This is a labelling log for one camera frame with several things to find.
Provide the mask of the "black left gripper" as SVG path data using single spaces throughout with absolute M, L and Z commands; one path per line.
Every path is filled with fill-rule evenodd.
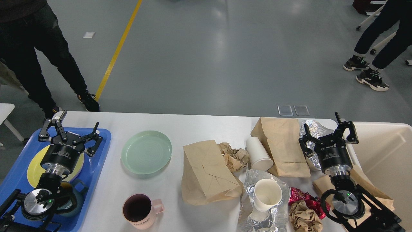
M 81 170 L 84 163 L 83 152 L 93 157 L 103 141 L 103 137 L 97 132 L 99 122 L 96 123 L 92 133 L 80 138 L 68 138 L 61 124 L 66 114 L 67 110 L 64 110 L 60 118 L 46 119 L 38 135 L 38 141 L 51 141 L 50 147 L 40 162 L 40 166 L 48 172 L 56 170 L 58 173 L 73 173 Z M 55 127 L 60 137 L 50 139 L 48 133 L 50 127 Z M 94 146 L 85 148 L 84 144 L 90 140 L 95 141 Z

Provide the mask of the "brown paper bag under arm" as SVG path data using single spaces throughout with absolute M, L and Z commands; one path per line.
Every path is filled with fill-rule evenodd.
M 360 186 L 362 186 L 366 191 L 368 191 L 375 198 L 377 198 L 377 200 L 383 203 L 387 208 L 389 208 L 391 211 L 394 210 L 393 199 L 391 199 L 389 196 L 384 194 L 384 192 L 380 191 L 377 187 L 375 187 L 358 165 L 353 166 L 353 169 L 350 171 L 350 175 L 352 180 L 355 182 L 355 185 L 360 184 Z M 328 175 L 323 175 L 322 177 L 316 179 L 313 182 L 313 186 L 318 196 L 321 196 L 325 191 L 329 189 L 335 189 L 334 185 L 331 183 L 331 178 Z M 342 192 L 341 195 L 344 198 L 347 198 L 347 203 L 351 203 L 351 201 L 348 198 L 349 195 L 346 192 Z M 325 200 L 330 204 L 331 209 L 334 208 L 332 205 L 333 200 L 335 200 L 333 194 L 328 196 Z M 361 219 L 357 220 L 358 223 L 362 223 L 368 216 L 371 215 L 370 207 L 366 203 L 364 205 L 366 212 Z M 351 226 L 355 226 L 354 220 L 349 220 L 349 223 Z

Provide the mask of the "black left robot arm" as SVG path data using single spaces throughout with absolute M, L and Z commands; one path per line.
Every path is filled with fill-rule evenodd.
M 50 142 L 40 162 L 45 172 L 34 190 L 22 193 L 17 188 L 6 198 L 1 205 L 2 232 L 45 232 L 55 215 L 80 212 L 89 188 L 84 185 L 78 191 L 76 185 L 81 180 L 68 182 L 64 178 L 73 173 L 81 154 L 94 156 L 103 137 L 98 132 L 99 122 L 84 136 L 65 131 L 61 123 L 66 113 L 44 122 L 38 140 Z

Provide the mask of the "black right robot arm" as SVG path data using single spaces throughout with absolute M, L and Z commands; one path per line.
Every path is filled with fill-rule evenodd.
M 352 162 L 347 144 L 358 144 L 356 128 L 351 121 L 341 121 L 333 133 L 315 138 L 304 124 L 305 134 L 299 138 L 306 157 L 318 155 L 321 171 L 331 178 L 334 189 L 321 196 L 321 207 L 332 221 L 349 232 L 403 232 L 401 219 L 371 193 L 351 178 Z

